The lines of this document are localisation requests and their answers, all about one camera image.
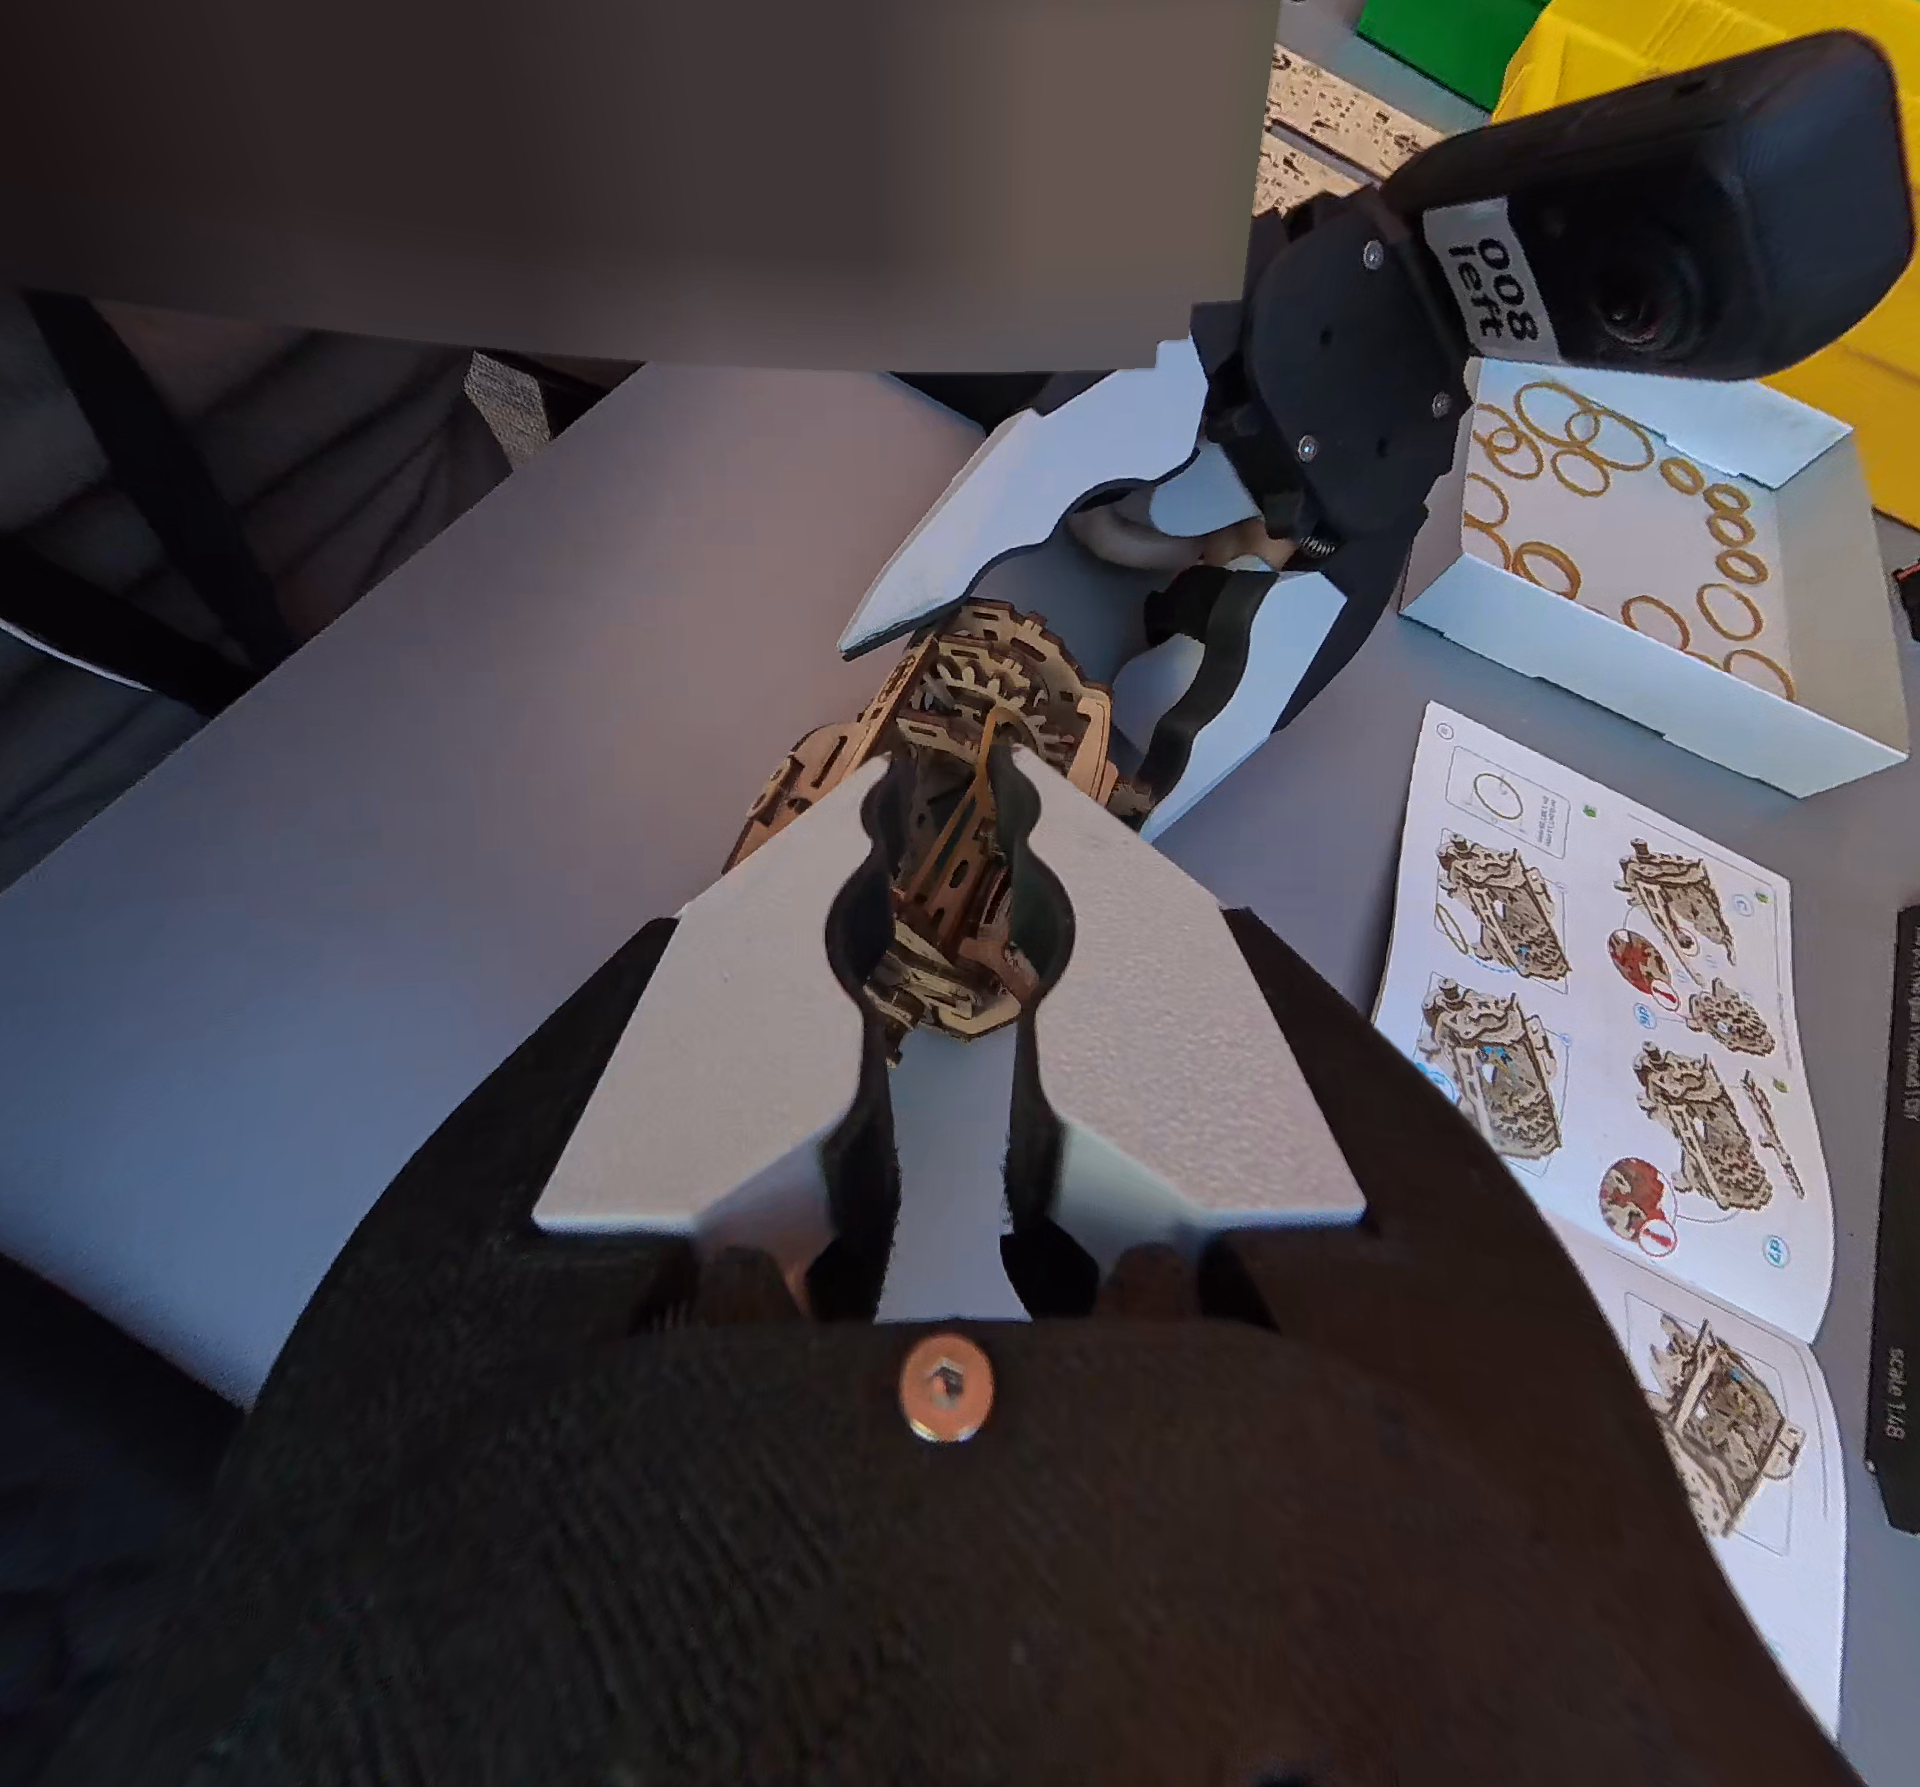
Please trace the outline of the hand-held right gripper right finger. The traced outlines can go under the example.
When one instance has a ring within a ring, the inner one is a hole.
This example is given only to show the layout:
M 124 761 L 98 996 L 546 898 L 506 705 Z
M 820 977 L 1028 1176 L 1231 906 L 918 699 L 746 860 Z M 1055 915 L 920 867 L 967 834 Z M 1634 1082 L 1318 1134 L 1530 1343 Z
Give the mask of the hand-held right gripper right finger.
M 1002 1265 L 1034 1320 L 1090 1314 L 1138 1247 L 1357 1225 L 1367 1198 L 1231 931 L 1184 867 L 1022 747 L 996 753 L 1019 1015 Z

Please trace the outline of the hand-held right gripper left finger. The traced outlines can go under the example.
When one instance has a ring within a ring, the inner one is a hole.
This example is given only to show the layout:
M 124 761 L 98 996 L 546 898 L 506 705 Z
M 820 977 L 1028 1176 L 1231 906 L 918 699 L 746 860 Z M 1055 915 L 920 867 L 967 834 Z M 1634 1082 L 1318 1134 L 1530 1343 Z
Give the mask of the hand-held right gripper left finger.
M 899 1225 L 890 1046 L 904 770 L 877 757 L 696 893 L 533 1205 L 556 1236 L 764 1252 L 820 1320 L 871 1320 Z

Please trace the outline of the plywood parts sheet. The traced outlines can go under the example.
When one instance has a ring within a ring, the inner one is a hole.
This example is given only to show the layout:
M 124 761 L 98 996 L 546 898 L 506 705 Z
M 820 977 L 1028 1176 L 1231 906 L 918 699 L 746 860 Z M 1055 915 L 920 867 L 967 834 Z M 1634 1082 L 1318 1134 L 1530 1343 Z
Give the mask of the plywood parts sheet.
M 1318 196 L 1379 190 L 1441 140 L 1445 132 L 1274 48 L 1253 214 L 1289 214 Z

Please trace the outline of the assembly instruction booklet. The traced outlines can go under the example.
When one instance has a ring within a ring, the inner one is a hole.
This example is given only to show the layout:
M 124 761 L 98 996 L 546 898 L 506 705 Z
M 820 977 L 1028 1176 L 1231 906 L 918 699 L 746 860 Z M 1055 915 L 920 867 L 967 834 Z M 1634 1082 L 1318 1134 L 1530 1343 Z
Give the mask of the assembly instruction booklet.
M 1835 1218 L 1788 880 L 1434 702 L 1376 1024 L 1589 1283 L 1719 1571 L 1835 1733 Z

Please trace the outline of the black product box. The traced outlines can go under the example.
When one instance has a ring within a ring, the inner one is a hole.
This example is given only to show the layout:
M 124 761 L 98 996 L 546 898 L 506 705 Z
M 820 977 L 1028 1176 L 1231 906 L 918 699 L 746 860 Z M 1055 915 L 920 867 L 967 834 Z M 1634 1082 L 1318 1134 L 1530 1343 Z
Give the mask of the black product box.
M 1888 1523 L 1917 1534 L 1917 906 L 1895 925 L 1866 1463 Z

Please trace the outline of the person's dark clothing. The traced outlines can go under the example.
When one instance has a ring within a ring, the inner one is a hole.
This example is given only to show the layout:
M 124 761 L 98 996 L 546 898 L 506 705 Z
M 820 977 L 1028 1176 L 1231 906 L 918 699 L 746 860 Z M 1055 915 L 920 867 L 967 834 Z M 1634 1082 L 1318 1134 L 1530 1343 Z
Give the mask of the person's dark clothing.
M 4 886 L 630 362 L 4 291 Z M 4 1781 L 162 1605 L 239 1411 L 4 1260 Z

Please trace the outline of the stretched yellow rubber band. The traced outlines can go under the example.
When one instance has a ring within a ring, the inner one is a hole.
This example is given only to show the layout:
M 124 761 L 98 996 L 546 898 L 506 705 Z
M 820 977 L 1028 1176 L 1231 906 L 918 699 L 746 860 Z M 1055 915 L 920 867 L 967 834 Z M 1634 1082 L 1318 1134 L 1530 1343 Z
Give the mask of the stretched yellow rubber band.
M 996 795 L 993 795 L 993 744 L 996 732 L 1002 724 L 1010 718 L 1003 705 L 996 705 L 981 729 L 981 744 L 971 755 L 971 774 L 964 790 L 955 792 L 951 808 L 944 819 L 944 834 L 958 837 L 958 834 L 971 834 L 983 829 L 993 837 L 993 821 L 996 821 Z

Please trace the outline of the wooden mechanical model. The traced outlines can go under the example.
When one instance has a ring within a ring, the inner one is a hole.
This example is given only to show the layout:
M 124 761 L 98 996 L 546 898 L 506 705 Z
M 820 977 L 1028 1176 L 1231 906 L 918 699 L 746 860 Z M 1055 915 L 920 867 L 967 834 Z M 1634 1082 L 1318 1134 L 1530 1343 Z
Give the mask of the wooden mechanical model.
M 1013 880 L 996 821 L 993 837 L 944 834 L 996 705 L 1010 711 L 996 744 L 1035 753 L 1122 824 L 1141 824 L 1152 802 L 1112 755 L 1112 690 L 1035 615 L 971 597 L 910 638 L 854 719 L 793 747 L 729 857 L 729 867 L 748 860 L 871 757 L 910 766 L 893 944 L 867 982 L 890 1062 L 915 1030 L 971 1041 L 1010 1027 L 1038 983 L 1013 937 Z

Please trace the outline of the person's left hand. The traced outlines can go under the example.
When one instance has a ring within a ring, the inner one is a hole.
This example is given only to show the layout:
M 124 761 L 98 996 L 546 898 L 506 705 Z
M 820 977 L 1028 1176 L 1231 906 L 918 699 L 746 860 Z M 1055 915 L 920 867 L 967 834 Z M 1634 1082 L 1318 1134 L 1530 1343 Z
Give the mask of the person's left hand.
M 1274 538 L 1261 516 L 1206 535 L 1168 535 L 1122 516 L 1119 502 L 1093 502 L 1071 512 L 1064 526 L 1093 558 L 1164 574 L 1238 565 L 1284 573 L 1300 551 L 1295 539 Z

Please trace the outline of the group of loose rubber bands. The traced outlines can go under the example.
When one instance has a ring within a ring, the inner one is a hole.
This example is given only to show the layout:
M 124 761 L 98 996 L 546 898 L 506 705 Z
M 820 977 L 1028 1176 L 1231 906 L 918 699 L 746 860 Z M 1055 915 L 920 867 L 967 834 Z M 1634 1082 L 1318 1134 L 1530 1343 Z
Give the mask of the group of loose rubber bands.
M 1547 596 L 1799 699 L 1775 500 L 1683 454 L 1599 375 L 1486 359 L 1461 551 Z

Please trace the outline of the white cardboard box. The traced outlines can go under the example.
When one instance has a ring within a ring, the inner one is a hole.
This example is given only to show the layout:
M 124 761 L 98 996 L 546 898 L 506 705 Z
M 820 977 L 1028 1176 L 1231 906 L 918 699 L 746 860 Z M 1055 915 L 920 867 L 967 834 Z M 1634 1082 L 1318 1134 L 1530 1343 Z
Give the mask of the white cardboard box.
M 1474 412 L 1483 362 L 1469 365 Z M 1522 365 L 1599 375 L 1605 399 L 1624 400 L 1683 454 L 1772 494 L 1799 699 L 1469 558 L 1461 480 L 1474 412 L 1451 476 L 1427 500 L 1400 613 L 1777 792 L 1806 799 L 1907 763 L 1909 702 L 1853 431 L 1764 383 Z

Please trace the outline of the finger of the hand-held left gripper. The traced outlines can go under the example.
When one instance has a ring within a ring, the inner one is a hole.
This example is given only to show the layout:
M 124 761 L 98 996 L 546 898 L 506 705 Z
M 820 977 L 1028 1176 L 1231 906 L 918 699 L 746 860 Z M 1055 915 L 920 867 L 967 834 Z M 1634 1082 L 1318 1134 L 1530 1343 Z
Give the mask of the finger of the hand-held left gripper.
M 1355 539 L 1319 568 L 1195 565 L 1145 602 L 1145 650 L 1116 671 L 1113 724 L 1160 840 L 1351 663 L 1389 608 L 1408 539 Z
M 1007 555 L 1047 542 L 1100 490 L 1135 494 L 1199 454 L 1209 375 L 1184 335 L 1050 410 L 1022 410 L 974 449 L 881 565 L 839 652 L 858 660 L 971 596 Z

